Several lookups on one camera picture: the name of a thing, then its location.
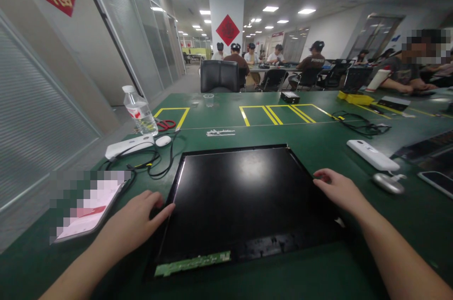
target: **computer mouse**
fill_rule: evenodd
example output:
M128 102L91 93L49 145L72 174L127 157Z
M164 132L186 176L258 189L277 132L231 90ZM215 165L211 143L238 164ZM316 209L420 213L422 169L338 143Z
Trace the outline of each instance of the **computer mouse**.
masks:
M156 140L156 145L158 147L165 147L169 143L171 143L171 137L170 136L162 136L162 137L159 137Z
M392 178L390 176L385 175L383 173L374 174L373 181L379 187L381 187L386 192L389 192L391 194L403 194L404 193L404 187L401 183L399 183L398 181L392 180Z

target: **red scissors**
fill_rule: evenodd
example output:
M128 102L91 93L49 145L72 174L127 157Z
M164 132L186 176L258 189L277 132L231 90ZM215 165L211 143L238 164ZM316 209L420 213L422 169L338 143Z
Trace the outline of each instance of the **red scissors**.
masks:
M176 122L172 120L160 120L158 118L154 118L157 122L156 125L159 129L159 132L167 131L168 129L176 127Z

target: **white remote control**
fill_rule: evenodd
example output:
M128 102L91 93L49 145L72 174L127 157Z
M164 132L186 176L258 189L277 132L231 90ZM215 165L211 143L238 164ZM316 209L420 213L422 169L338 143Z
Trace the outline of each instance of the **white remote control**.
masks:
M374 149L368 143L362 140L349 140L347 145L352 148L357 154L362 156L377 170L394 171L398 170L400 166L385 156L380 151Z

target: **brown shirt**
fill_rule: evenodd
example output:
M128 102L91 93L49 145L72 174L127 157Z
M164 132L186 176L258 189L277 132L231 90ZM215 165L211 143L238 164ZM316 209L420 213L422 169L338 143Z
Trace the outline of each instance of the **brown shirt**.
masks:
M232 62L237 62L238 66L247 68L246 72L247 75L250 73L249 65L247 64L246 60L242 58L239 54L232 54L229 56L226 56L223 60L227 61L232 61Z
M304 72L305 70L310 69L310 68L319 69L319 68L323 67L325 60L326 59L321 54L308 56L307 58L304 58L304 60L296 66L296 69L301 70L302 72Z

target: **clear plastic cup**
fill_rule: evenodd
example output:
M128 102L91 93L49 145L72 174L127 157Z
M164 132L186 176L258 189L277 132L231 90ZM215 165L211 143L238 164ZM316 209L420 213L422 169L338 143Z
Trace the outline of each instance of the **clear plastic cup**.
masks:
M208 108L211 108L214 106L214 94L206 94L206 95L203 95L203 97L204 97L206 106Z

